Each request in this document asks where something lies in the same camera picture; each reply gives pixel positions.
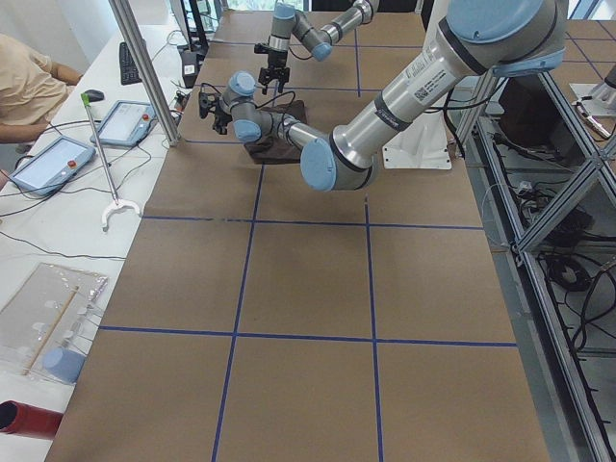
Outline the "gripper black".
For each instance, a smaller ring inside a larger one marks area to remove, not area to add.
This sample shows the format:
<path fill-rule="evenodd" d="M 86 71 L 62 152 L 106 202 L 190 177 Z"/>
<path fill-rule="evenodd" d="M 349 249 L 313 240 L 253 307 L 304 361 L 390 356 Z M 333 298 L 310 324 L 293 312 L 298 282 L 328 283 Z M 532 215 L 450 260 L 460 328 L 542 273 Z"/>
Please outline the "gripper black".
<path fill-rule="evenodd" d="M 290 78 L 290 69 L 287 67 L 288 52 L 265 47 L 259 53 L 268 57 L 268 65 L 262 67 L 259 73 L 261 93 L 267 94 L 269 83 L 274 80 L 278 82 L 278 92 L 283 93 Z"/>
<path fill-rule="evenodd" d="M 229 113 L 228 106 L 222 98 L 218 99 L 214 114 L 215 122 L 212 125 L 213 130 L 219 135 L 227 135 L 228 125 L 232 122 L 233 118 Z"/>

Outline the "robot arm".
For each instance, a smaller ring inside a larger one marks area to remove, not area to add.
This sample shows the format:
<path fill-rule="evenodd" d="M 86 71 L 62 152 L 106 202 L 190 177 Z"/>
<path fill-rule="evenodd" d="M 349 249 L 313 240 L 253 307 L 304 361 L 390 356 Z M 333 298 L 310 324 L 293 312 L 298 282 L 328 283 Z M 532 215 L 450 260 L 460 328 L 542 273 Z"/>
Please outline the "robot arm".
<path fill-rule="evenodd" d="M 518 77 L 552 70 L 564 57 L 565 1 L 451 1 L 435 37 L 350 123 L 324 133 L 292 115 L 258 108 L 254 92 L 265 84 L 234 73 L 223 92 L 199 94 L 199 114 L 213 128 L 232 128 L 242 143 L 274 136 L 300 149 L 304 181 L 317 191 L 353 191 L 375 176 L 377 151 L 463 78 L 492 72 Z"/>
<path fill-rule="evenodd" d="M 277 91 L 282 92 L 290 79 L 287 66 L 291 51 L 291 37 L 310 53 L 318 62 L 324 61 L 331 53 L 333 45 L 360 25 L 372 22 L 377 13 L 379 1 L 353 1 L 350 7 L 320 28 L 316 28 L 306 14 L 293 5 L 284 2 L 275 4 L 269 37 L 266 42 L 254 45 L 255 54 L 268 57 L 267 65 L 259 72 L 258 82 L 266 94 L 269 83 L 277 82 Z"/>

